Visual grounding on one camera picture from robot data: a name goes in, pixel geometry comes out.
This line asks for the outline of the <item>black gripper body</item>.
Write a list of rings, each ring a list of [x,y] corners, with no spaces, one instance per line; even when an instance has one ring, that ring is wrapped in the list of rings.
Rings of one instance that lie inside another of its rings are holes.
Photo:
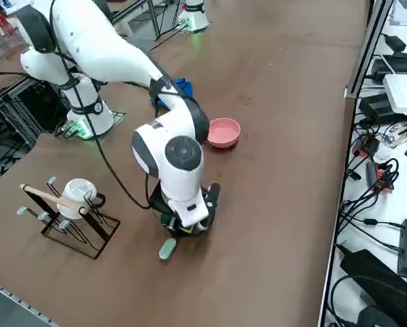
[[[149,204],[154,211],[160,214],[160,220],[171,220],[175,217],[172,209],[165,203],[162,197],[162,190],[160,185],[156,185],[150,197]]]

